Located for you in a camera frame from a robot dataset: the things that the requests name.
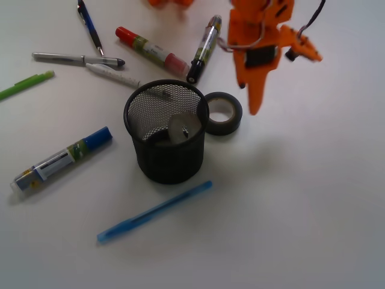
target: pen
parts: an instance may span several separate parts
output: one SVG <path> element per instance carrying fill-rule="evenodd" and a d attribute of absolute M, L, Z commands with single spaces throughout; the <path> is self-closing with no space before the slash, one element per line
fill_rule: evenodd
<path fill-rule="evenodd" d="M 79 13 L 80 17 L 82 17 L 85 26 L 87 26 L 88 31 L 90 32 L 92 41 L 95 44 L 95 47 L 97 48 L 97 50 L 99 51 L 101 56 L 104 57 L 104 53 L 102 50 L 102 44 L 100 42 L 99 36 L 97 35 L 95 27 L 92 23 L 91 17 L 87 11 L 87 8 L 85 7 L 83 0 L 78 0 L 78 13 Z"/>
<path fill-rule="evenodd" d="M 52 78 L 54 75 L 55 75 L 55 72 L 53 70 L 49 70 L 43 74 L 39 74 L 39 75 L 35 74 L 25 80 L 22 80 L 16 83 L 14 86 L 10 87 L 9 89 L 6 89 L 0 92 L 0 101 L 11 95 L 14 95 L 15 93 L 21 92 L 22 90 L 28 89 L 31 86 L 41 83 L 44 80 Z"/>
<path fill-rule="evenodd" d="M 127 85 L 129 85 L 135 89 L 142 86 L 140 81 L 133 79 L 131 77 L 128 77 L 121 72 L 115 71 L 114 69 L 108 67 L 107 65 L 87 63 L 85 66 L 86 66 L 86 68 L 90 69 L 92 72 L 94 72 L 96 74 L 106 76 L 106 77 L 112 78 L 114 80 L 120 81 L 120 82 L 127 84 Z"/>
<path fill-rule="evenodd" d="M 176 76 L 186 78 L 190 67 L 186 62 L 175 56 L 175 54 L 160 48 L 158 45 L 149 42 L 147 39 L 124 27 L 118 27 L 115 34 L 121 41 L 128 44 L 144 57 L 154 61 Z"/>
<path fill-rule="evenodd" d="M 111 239 L 122 235 L 125 232 L 128 232 L 136 227 L 143 225 L 144 223 L 147 223 L 148 221 L 152 220 L 155 216 L 171 208 L 172 206 L 175 206 L 183 202 L 184 200 L 187 200 L 199 193 L 202 193 L 203 191 L 206 191 L 211 187 L 212 182 L 208 181 L 203 183 L 202 185 L 199 185 L 198 187 L 192 188 L 186 191 L 185 193 L 182 193 L 144 213 L 141 213 L 131 219 L 125 220 L 119 223 L 118 225 L 115 225 L 112 228 L 104 231 L 103 233 L 100 233 L 99 235 L 97 235 L 97 240 L 100 244 L 104 244 L 110 241 Z"/>
<path fill-rule="evenodd" d="M 52 53 L 42 53 L 42 52 L 34 52 L 32 53 L 32 57 L 35 60 L 46 60 L 46 61 L 54 61 L 61 63 L 92 63 L 92 64 L 106 64 L 110 66 L 123 66 L 125 65 L 125 61 L 120 58 L 109 58 L 109 57 L 90 57 L 85 55 L 66 55 L 66 54 L 52 54 Z"/>

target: green pen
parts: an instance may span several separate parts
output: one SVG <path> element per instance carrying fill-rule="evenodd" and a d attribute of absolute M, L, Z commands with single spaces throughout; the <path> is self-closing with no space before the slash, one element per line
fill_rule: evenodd
<path fill-rule="evenodd" d="M 0 92 L 0 101 L 2 101 L 3 99 L 11 95 L 14 95 L 15 93 L 21 92 L 22 90 L 28 89 L 31 86 L 41 83 L 44 80 L 52 78 L 54 75 L 55 75 L 55 72 L 53 70 L 49 70 L 46 73 L 35 74 L 31 77 L 28 77 L 25 80 L 21 80 L 20 82 L 16 83 L 14 86 L 10 87 L 9 89 L 6 89 Z"/>

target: blue pen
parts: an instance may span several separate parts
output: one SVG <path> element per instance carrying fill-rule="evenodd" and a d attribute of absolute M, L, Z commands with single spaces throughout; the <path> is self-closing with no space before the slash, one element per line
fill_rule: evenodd
<path fill-rule="evenodd" d="M 144 213 L 137 215 L 136 217 L 125 220 L 119 223 L 118 225 L 115 225 L 112 228 L 109 228 L 103 233 L 100 233 L 99 235 L 97 235 L 97 240 L 100 244 L 105 244 L 111 239 L 119 235 L 122 235 L 123 233 L 128 232 L 136 227 L 139 227 L 144 223 L 147 223 L 148 221 L 152 220 L 156 215 L 171 208 L 172 206 L 175 206 L 180 202 L 183 202 L 184 200 L 195 196 L 196 194 L 199 194 L 205 190 L 208 190 L 211 187 L 212 187 L 212 182 L 208 181 L 203 183 L 202 185 L 199 185 L 198 187 L 192 188 Z"/>
<path fill-rule="evenodd" d="M 95 44 L 95 47 L 100 52 L 100 54 L 104 57 L 104 53 L 102 50 L 102 44 L 100 42 L 99 36 L 96 33 L 95 27 L 92 24 L 91 17 L 87 11 L 87 8 L 85 7 L 83 0 L 78 0 L 78 13 L 79 13 L 80 17 L 82 17 L 85 26 L 87 26 L 88 31 L 90 32 L 92 41 Z"/>

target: black mesh pen holder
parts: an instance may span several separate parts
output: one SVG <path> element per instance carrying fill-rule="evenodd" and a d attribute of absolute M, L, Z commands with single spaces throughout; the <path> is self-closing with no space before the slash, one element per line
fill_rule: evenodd
<path fill-rule="evenodd" d="M 186 141 L 174 144 L 168 124 L 172 116 L 181 113 L 197 116 L 202 126 L 190 136 L 183 126 Z M 184 182 L 199 171 L 208 120 L 209 107 L 202 93 L 186 82 L 172 79 L 140 87 L 128 99 L 124 113 L 140 169 L 161 184 Z"/>

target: orange robot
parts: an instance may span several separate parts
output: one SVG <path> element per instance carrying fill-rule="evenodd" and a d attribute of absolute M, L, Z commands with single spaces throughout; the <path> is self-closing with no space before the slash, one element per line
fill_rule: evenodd
<path fill-rule="evenodd" d="M 164 0 L 149 0 L 150 4 L 152 6 L 159 5 L 160 3 L 164 2 Z M 190 6 L 191 3 L 194 2 L 194 0 L 174 0 L 174 2 L 183 5 L 183 6 Z"/>
<path fill-rule="evenodd" d="M 242 89 L 248 87 L 250 114 L 255 115 L 262 105 L 267 74 L 277 68 L 282 47 L 291 47 L 286 53 L 291 61 L 298 56 L 322 60 L 302 32 L 317 18 L 325 0 L 299 31 L 286 25 L 277 28 L 291 18 L 294 0 L 232 0 L 232 4 L 227 44 L 223 39 L 218 39 L 218 44 L 233 53 L 238 85 Z"/>

